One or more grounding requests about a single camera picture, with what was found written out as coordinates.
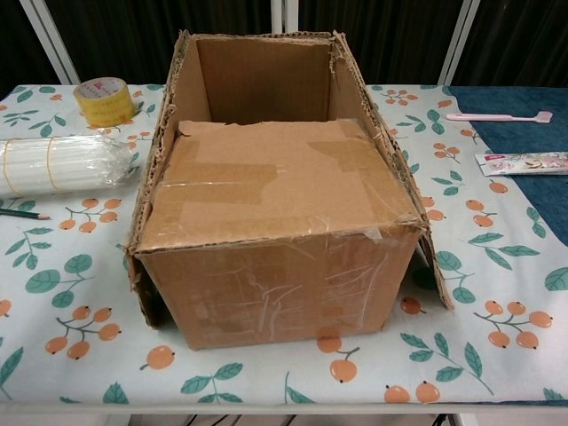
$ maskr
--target rubber band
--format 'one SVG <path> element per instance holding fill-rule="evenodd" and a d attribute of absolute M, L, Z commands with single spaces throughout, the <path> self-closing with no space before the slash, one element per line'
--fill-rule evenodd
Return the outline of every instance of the rubber band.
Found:
<path fill-rule="evenodd" d="M 11 191 L 13 193 L 15 193 L 16 195 L 18 195 L 19 197 L 23 197 L 24 195 L 22 193 L 19 193 L 18 191 L 16 191 L 16 189 L 12 186 L 12 182 L 10 182 L 10 179 L 8 178 L 8 172 L 6 171 L 6 162 L 7 162 L 7 158 L 8 158 L 8 144 L 10 142 L 12 142 L 15 138 L 11 138 L 6 140 L 6 143 L 4 144 L 4 150 L 2 152 L 2 172 L 4 173 L 4 179 L 6 180 L 6 184 L 8 184 L 8 186 L 10 187 Z"/>
<path fill-rule="evenodd" d="M 53 142 L 54 139 L 55 139 L 55 138 L 50 138 L 50 141 L 49 141 L 49 143 L 47 144 L 47 161 L 46 161 L 46 165 L 47 165 L 47 173 L 50 175 L 51 186 L 53 186 L 53 189 L 55 189 L 56 192 L 60 193 L 60 192 L 61 192 L 61 189 L 55 185 L 55 182 L 53 182 L 53 175 L 51 174 L 51 168 L 50 168 L 51 142 Z"/>

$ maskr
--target dark curtain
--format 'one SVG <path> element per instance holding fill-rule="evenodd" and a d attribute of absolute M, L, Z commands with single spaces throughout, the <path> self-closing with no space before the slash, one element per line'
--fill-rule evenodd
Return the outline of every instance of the dark curtain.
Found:
<path fill-rule="evenodd" d="M 270 0 L 46 0 L 82 81 L 163 83 L 181 29 L 270 33 Z"/>
<path fill-rule="evenodd" d="M 454 85 L 568 85 L 568 0 L 482 0 Z"/>
<path fill-rule="evenodd" d="M 0 16 L 0 99 L 18 84 L 59 84 L 20 2 L 2 0 Z"/>
<path fill-rule="evenodd" d="M 462 0 L 300 0 L 300 28 L 347 35 L 367 83 L 437 83 Z"/>

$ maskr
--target corrugated cardboard edge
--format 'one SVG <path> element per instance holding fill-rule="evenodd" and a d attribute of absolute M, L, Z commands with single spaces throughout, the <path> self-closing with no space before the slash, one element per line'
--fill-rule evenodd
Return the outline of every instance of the corrugated cardboard edge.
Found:
<path fill-rule="evenodd" d="M 224 37 L 224 38 L 236 38 L 237 35 L 199 35 L 202 38 L 208 37 Z M 150 311 L 152 308 L 152 301 L 156 297 L 157 289 L 152 284 L 152 282 L 146 277 L 143 280 L 143 274 L 146 272 L 142 264 L 134 257 L 137 251 L 138 244 L 140 241 L 140 235 L 143 231 L 144 224 L 151 213 L 150 199 L 151 194 L 156 184 L 156 180 L 159 178 L 161 166 L 165 161 L 165 155 L 163 152 L 163 135 L 168 128 L 169 121 L 171 117 L 176 113 L 176 106 L 173 104 L 172 100 L 177 87 L 178 74 L 182 63 L 185 58 L 185 51 L 187 43 L 189 42 L 190 34 L 187 30 L 180 32 L 179 38 L 176 41 L 174 47 L 174 54 L 170 64 L 170 72 L 168 74 L 168 79 L 166 82 L 166 88 L 164 91 L 162 99 L 162 107 L 160 110 L 160 119 L 156 130 L 154 132 L 154 137 L 152 141 L 152 146 L 150 148 L 150 154 L 148 155 L 148 160 L 146 162 L 146 175 L 142 179 L 140 184 L 140 190 L 138 192 L 138 198 L 136 202 L 136 207 L 133 213 L 132 225 L 130 228 L 130 240 L 128 247 L 126 248 L 127 259 L 129 263 L 129 280 L 131 289 L 138 292 L 140 308 L 146 317 L 146 322 L 152 327 L 156 327 L 159 324 L 156 316 Z M 436 283 L 438 286 L 438 292 L 444 304 L 448 308 L 452 308 L 453 304 L 451 298 L 449 297 L 446 286 L 444 283 L 444 278 L 441 271 L 439 270 L 438 264 L 435 258 L 434 244 L 431 238 L 430 227 L 426 224 L 429 223 L 426 216 L 425 208 L 422 205 L 422 200 L 420 198 L 418 187 L 414 182 L 412 173 L 408 168 L 406 161 L 404 160 L 400 148 L 394 138 L 388 133 L 387 126 L 383 119 L 378 113 L 375 107 L 375 103 L 372 101 L 363 77 L 359 71 L 359 67 L 352 57 L 351 50 L 347 45 L 344 34 L 340 34 L 334 31 L 333 36 L 327 32 L 311 33 L 311 32 L 296 32 L 288 34 L 268 34 L 268 35 L 248 35 L 251 38 L 271 38 L 271 39 L 282 39 L 282 41 L 290 41 L 297 39 L 298 42 L 304 43 L 310 42 L 310 40 L 327 39 L 336 40 L 341 45 L 341 50 L 344 52 L 344 58 L 347 60 L 348 67 L 353 75 L 353 78 L 359 86 L 359 92 L 362 99 L 362 106 L 367 112 L 369 118 L 371 119 L 373 125 L 377 130 L 377 134 L 373 136 L 373 140 L 376 144 L 380 144 L 386 153 L 389 154 L 390 159 L 385 159 L 385 161 L 390 165 L 391 169 L 395 175 L 400 179 L 400 181 L 405 186 L 405 189 L 411 196 L 411 199 L 421 215 L 422 221 L 413 221 L 410 224 L 400 224 L 400 225 L 414 225 L 422 228 L 424 230 L 424 236 L 421 239 L 421 247 L 424 254 L 434 272 Z"/>
<path fill-rule="evenodd" d="M 438 287 L 438 293 L 440 294 L 440 298 L 442 302 L 450 309 L 453 309 L 454 304 L 452 303 L 452 299 L 449 296 L 446 288 L 446 284 L 444 282 L 444 277 L 442 272 L 439 269 L 438 263 L 436 261 L 436 255 L 434 250 L 434 242 L 432 240 L 431 229 L 429 225 L 428 217 L 426 216 L 426 209 L 422 205 L 422 198 L 420 196 L 420 192 L 418 191 L 418 186 L 414 181 L 414 177 L 406 164 L 406 160 L 402 156 L 402 152 L 400 151 L 400 147 L 398 146 L 397 141 L 392 137 L 392 135 L 387 131 L 388 126 L 380 116 L 374 101 L 369 94 L 367 87 L 365 85 L 365 81 L 363 80 L 363 76 L 359 71 L 359 66 L 357 62 L 353 58 L 351 54 L 351 50 L 349 49 L 349 45 L 347 44 L 347 39 L 345 38 L 345 34 L 337 33 L 334 31 L 333 37 L 335 40 L 341 45 L 341 51 L 344 53 L 343 59 L 347 62 L 347 65 L 353 75 L 353 78 L 357 82 L 359 87 L 359 92 L 362 99 L 362 106 L 367 112 L 369 118 L 371 119 L 373 125 L 377 130 L 377 134 L 372 136 L 373 141 L 380 145 L 390 158 L 384 159 L 387 164 L 391 167 L 392 171 L 395 173 L 397 178 L 405 186 L 408 194 L 412 198 L 412 201 L 420 213 L 422 217 L 422 224 L 404 224 L 404 225 L 419 225 L 424 230 L 424 235 L 421 238 L 420 245 L 422 250 L 424 251 L 424 255 L 430 265 L 430 268 L 434 272 L 434 277 L 436 279 L 436 285 Z"/>

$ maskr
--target yellow tape roll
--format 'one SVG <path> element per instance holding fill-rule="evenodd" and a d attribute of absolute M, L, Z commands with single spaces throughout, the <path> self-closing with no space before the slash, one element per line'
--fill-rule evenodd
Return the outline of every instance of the yellow tape roll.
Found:
<path fill-rule="evenodd" d="M 128 86 L 120 78 L 89 80 L 79 84 L 73 94 L 91 126 L 115 126 L 127 122 L 134 115 L 134 104 Z"/>

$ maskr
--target pencil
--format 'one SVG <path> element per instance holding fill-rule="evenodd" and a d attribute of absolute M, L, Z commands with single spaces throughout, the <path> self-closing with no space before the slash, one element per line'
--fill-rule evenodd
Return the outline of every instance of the pencil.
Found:
<path fill-rule="evenodd" d="M 15 216 L 15 217 L 26 217 L 28 219 L 37 219 L 37 220 L 46 220 L 50 217 L 45 215 L 44 213 L 32 213 L 30 211 L 19 211 L 19 210 L 9 210 L 9 209 L 0 209 L 0 216 Z"/>

